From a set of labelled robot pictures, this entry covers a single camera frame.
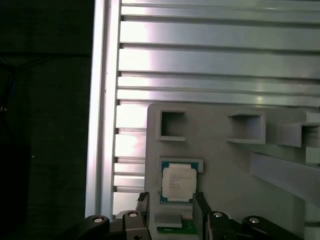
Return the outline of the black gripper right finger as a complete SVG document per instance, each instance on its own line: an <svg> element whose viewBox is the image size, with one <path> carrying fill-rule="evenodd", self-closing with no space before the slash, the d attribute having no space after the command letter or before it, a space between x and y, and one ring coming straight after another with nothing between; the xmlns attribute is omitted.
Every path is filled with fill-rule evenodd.
<svg viewBox="0 0 320 240"><path fill-rule="evenodd" d="M241 223L211 210L202 192L192 196L192 220L200 240L301 240L302 237L257 215Z"/></svg>

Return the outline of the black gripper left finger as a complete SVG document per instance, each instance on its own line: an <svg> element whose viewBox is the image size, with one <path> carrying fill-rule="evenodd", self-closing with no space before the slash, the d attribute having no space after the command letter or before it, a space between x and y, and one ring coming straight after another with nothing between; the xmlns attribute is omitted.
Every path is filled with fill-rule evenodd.
<svg viewBox="0 0 320 240"><path fill-rule="evenodd" d="M115 220L91 215L75 227L76 240L149 240L150 194L142 192L134 210L124 211Z"/></svg>

